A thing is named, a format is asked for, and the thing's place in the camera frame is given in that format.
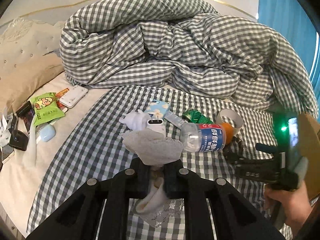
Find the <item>right hand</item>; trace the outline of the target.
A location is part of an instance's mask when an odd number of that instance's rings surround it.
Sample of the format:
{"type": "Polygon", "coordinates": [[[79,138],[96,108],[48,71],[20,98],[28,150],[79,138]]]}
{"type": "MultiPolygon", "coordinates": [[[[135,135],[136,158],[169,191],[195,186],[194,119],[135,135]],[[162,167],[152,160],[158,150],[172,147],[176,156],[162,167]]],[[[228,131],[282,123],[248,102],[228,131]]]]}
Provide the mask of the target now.
{"type": "Polygon", "coordinates": [[[282,204],[286,216],[285,224],[291,228],[293,237],[297,235],[313,210],[309,202],[304,180],[295,191],[274,190],[270,184],[266,184],[264,197],[264,208],[266,210],[269,209],[275,201],[282,204]]]}

